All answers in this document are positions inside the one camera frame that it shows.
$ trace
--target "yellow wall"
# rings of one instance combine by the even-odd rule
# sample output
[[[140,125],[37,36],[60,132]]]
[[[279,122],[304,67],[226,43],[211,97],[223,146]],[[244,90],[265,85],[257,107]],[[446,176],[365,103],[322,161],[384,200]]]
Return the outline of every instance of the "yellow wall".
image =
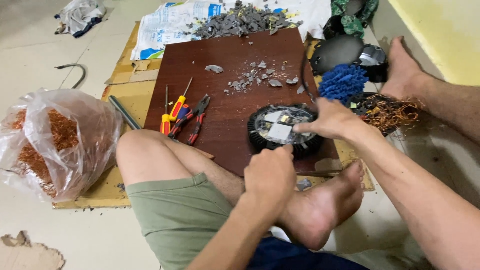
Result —
[[[480,0],[389,0],[445,80],[480,85]]]

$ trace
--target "brown wooden board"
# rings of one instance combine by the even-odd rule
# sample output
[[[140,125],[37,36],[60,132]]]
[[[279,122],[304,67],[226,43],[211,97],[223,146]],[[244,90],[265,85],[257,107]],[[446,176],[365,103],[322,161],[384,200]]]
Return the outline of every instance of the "brown wooden board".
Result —
[[[210,104],[205,110],[206,117],[195,147],[214,156],[215,162],[230,172],[243,176],[243,169],[255,153],[247,136],[249,116],[268,104],[292,104],[305,102],[314,107],[309,97],[297,94],[300,83],[290,86],[286,79],[300,75],[300,63],[304,46],[297,28],[279,30],[274,35],[258,32],[246,37],[220,37],[198,41],[168,44],[158,72],[152,100],[145,120],[145,129],[159,130],[162,114],[165,113],[165,85],[168,84],[168,100],[175,102],[185,91],[190,77],[192,84],[186,94],[190,107],[208,94]],[[264,60],[267,69],[275,69],[272,78],[279,80],[283,87],[273,87],[265,79],[259,86],[254,81],[244,93],[236,92],[228,82],[247,78],[243,73],[254,69],[251,62]],[[224,72],[216,74],[206,71],[205,66],[218,65]],[[311,91],[316,92],[315,81],[307,67],[306,80]],[[186,142],[193,131],[195,120],[185,125],[177,139]],[[332,140],[325,139],[318,153],[295,161],[295,168],[303,175],[314,175],[315,162],[322,158],[338,159]]]

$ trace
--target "white floor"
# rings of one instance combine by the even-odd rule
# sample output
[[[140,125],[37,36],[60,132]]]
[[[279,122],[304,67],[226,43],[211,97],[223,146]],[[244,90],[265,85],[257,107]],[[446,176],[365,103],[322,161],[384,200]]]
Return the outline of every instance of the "white floor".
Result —
[[[88,74],[80,89],[99,98],[132,31],[134,22],[153,12],[161,0],[106,0],[108,20],[83,37],[54,35],[53,15],[70,0],[0,0],[0,118],[8,106],[40,87],[69,88],[78,69],[54,69],[81,63]],[[377,43],[368,29],[366,42]],[[376,91],[367,84],[366,91]],[[407,234],[390,200],[376,184],[360,210],[331,235],[326,250],[352,253],[399,243]],[[0,235],[27,230],[33,242],[58,249],[64,270],[158,269],[131,209],[52,210],[0,184]]]

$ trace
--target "green shorts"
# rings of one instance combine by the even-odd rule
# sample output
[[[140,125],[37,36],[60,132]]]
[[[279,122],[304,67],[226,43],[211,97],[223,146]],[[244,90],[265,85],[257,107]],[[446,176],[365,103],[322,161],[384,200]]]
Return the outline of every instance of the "green shorts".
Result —
[[[232,210],[204,173],[184,179],[131,184],[126,192],[142,234],[165,270],[186,268]],[[424,258],[413,238],[390,250],[337,255],[371,270],[411,269]]]

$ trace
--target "bare foot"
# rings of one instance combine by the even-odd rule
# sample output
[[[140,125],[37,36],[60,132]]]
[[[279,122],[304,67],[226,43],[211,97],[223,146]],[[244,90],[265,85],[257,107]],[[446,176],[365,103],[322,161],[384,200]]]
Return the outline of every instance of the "bare foot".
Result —
[[[382,94],[406,100],[415,94],[414,84],[419,77],[429,77],[422,72],[417,63],[408,55],[402,45],[403,37],[395,37],[390,43],[388,54],[388,81],[382,87]]]
[[[352,216],[363,197],[360,161],[315,187],[296,192],[280,217],[280,223],[309,249],[319,250],[331,231]]]

